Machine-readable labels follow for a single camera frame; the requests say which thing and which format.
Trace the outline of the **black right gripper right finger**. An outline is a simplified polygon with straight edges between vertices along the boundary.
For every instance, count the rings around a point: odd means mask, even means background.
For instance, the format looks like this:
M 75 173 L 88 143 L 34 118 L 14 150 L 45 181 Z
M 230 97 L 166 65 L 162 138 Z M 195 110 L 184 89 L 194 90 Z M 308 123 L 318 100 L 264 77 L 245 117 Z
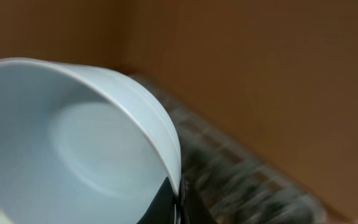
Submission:
M 195 185 L 185 176 L 181 180 L 181 224 L 218 224 L 202 201 Z

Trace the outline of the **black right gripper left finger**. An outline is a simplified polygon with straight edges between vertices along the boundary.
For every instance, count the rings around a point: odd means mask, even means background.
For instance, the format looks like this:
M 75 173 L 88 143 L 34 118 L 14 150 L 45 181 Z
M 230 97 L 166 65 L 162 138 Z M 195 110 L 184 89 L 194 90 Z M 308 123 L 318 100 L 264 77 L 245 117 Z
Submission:
M 175 214 L 174 193 L 169 179 L 166 178 L 137 224 L 174 224 L 176 222 Z

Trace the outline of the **light blue bowl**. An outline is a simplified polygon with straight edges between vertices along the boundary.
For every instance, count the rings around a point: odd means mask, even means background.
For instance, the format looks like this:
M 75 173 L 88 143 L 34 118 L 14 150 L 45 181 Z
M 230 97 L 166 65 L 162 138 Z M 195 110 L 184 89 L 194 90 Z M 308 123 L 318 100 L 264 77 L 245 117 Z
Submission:
M 168 178 L 178 135 L 145 87 L 106 68 L 0 60 L 0 211 L 13 223 L 137 223 Z

